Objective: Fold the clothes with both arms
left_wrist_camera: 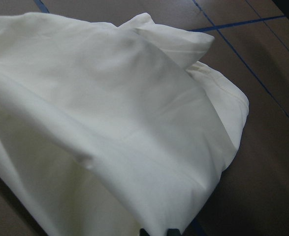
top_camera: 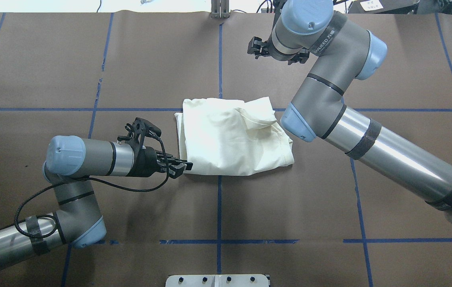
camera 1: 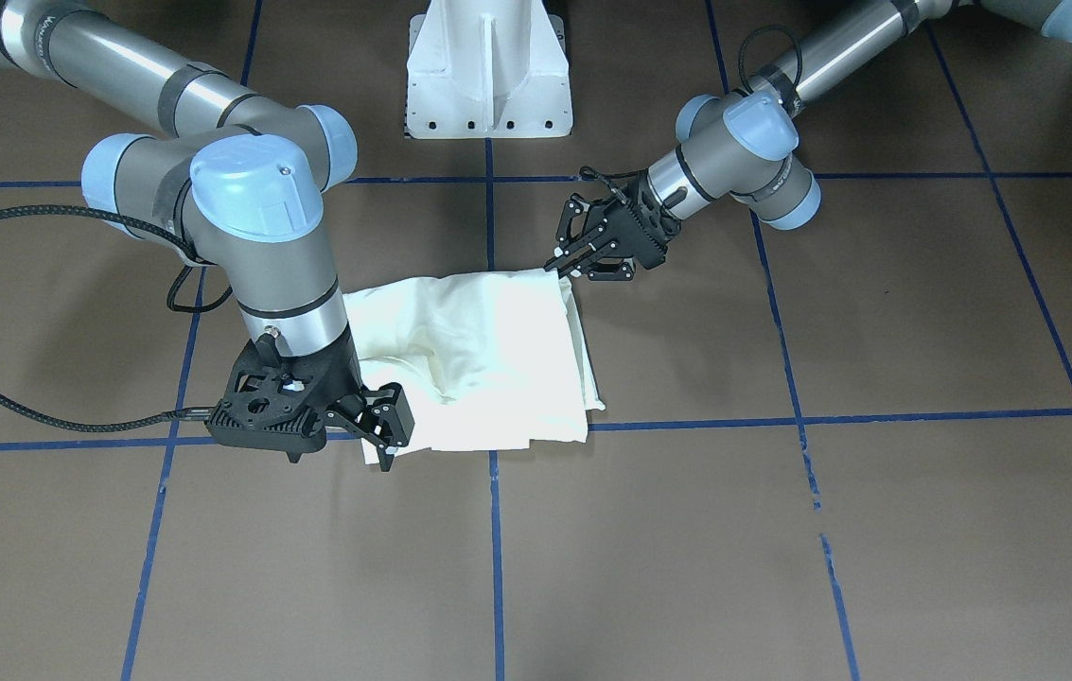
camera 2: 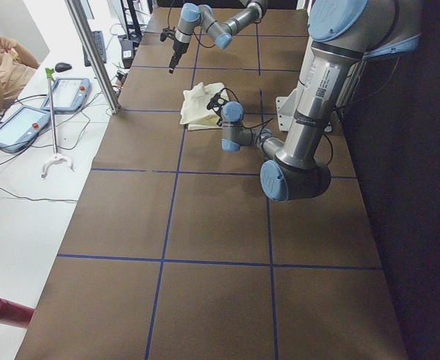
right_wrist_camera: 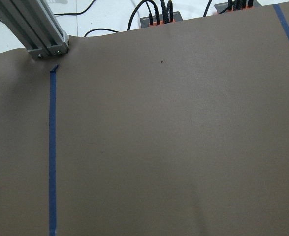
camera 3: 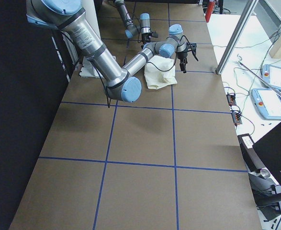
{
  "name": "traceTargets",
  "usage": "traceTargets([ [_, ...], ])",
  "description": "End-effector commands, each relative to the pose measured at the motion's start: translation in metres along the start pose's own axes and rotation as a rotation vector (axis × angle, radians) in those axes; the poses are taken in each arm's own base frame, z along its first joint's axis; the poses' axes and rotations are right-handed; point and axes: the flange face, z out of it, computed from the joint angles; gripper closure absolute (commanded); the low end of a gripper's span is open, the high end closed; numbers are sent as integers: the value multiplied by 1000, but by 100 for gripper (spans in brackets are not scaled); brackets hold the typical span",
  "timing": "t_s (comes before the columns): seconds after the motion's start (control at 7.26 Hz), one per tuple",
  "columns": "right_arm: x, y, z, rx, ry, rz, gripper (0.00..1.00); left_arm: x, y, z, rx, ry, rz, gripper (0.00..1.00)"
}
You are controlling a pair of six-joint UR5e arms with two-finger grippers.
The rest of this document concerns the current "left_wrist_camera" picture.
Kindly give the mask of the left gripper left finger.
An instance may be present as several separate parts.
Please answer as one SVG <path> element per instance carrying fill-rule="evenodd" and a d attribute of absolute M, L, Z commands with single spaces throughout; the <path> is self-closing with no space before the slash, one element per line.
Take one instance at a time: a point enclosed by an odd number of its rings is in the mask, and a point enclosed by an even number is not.
<path fill-rule="evenodd" d="M 139 230 L 139 236 L 150 236 L 145 229 L 141 228 Z"/>

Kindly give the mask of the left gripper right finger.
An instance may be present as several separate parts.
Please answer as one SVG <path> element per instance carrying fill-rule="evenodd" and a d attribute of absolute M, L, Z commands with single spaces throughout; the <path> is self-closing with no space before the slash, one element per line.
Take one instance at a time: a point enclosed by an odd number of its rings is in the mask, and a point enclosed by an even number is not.
<path fill-rule="evenodd" d="M 179 229 L 168 229 L 167 236 L 180 236 Z"/>

